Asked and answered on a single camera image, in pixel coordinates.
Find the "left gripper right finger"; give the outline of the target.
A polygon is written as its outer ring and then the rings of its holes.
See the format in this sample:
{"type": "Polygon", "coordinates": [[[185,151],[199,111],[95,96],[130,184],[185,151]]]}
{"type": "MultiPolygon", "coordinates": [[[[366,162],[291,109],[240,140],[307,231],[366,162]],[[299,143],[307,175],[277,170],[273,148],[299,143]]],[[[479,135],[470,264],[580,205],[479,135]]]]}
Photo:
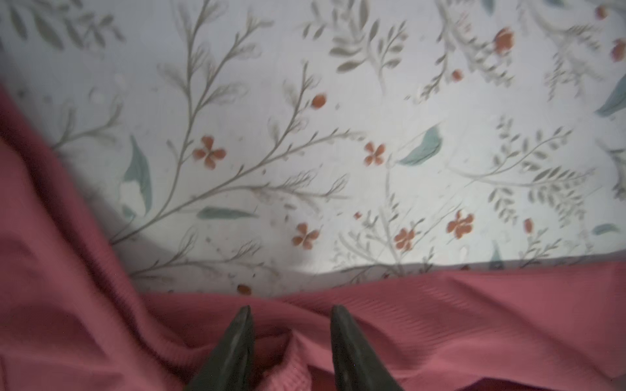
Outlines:
{"type": "Polygon", "coordinates": [[[334,379],[339,391],[402,391],[344,306],[331,311],[334,379]]]}

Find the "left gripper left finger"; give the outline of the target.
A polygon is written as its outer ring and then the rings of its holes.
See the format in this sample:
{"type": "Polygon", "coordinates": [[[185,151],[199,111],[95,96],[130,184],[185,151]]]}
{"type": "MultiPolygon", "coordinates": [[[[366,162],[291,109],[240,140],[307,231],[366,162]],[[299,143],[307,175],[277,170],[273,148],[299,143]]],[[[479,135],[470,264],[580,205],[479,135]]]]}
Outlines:
{"type": "Polygon", "coordinates": [[[251,390],[254,363],[254,321],[243,306],[185,391],[251,390]]]}

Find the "pink tank top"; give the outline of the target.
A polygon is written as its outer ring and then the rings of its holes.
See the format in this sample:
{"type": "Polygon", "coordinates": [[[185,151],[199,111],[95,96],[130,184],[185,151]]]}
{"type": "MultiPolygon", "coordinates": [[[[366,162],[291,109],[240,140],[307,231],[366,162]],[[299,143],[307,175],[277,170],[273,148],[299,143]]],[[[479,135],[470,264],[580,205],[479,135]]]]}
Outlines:
{"type": "Polygon", "coordinates": [[[331,390],[336,304],[407,390],[614,390],[625,374],[622,255],[273,300],[141,295],[60,161],[2,94],[2,389],[184,389],[248,305],[252,387],[331,390]]]}

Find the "floral table mat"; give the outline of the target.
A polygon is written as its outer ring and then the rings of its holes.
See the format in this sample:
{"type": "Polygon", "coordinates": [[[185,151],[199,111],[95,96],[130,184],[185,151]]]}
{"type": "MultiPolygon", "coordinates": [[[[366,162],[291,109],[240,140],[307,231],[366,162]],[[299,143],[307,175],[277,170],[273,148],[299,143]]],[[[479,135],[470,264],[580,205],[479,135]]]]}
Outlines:
{"type": "Polygon", "coordinates": [[[625,247],[622,1],[4,1],[1,83],[143,291],[625,247]]]}

